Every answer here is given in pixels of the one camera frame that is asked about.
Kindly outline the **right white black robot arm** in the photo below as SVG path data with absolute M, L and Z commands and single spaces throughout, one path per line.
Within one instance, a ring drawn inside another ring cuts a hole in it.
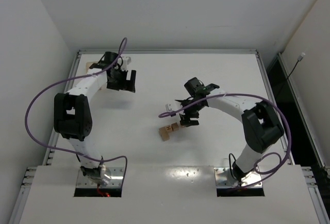
M 237 181 L 251 172 L 268 148 L 284 135 L 274 108 L 265 100 L 253 102 L 244 96 L 230 96 L 218 85 L 204 85 L 196 77 L 184 87 L 190 97 L 176 100 L 177 105 L 184 108 L 179 113 L 182 126 L 198 125 L 196 119 L 204 107 L 220 110 L 242 123 L 246 145 L 232 165 L 232 177 Z

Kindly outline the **transparent orange plastic container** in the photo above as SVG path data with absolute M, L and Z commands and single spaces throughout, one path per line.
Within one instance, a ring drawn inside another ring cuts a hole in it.
M 94 64 L 95 62 L 88 62 L 86 63 L 86 72 L 89 70 L 89 68 Z

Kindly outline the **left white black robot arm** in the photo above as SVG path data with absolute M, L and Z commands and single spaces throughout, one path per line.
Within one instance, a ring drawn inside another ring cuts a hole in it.
M 98 184 L 110 180 L 110 170 L 89 136 L 93 125 L 90 101 L 101 88 L 134 93 L 136 71 L 128 70 L 130 63 L 130 57 L 107 51 L 98 62 L 87 64 L 87 77 L 54 98 L 55 131 L 74 148 L 82 174 Z

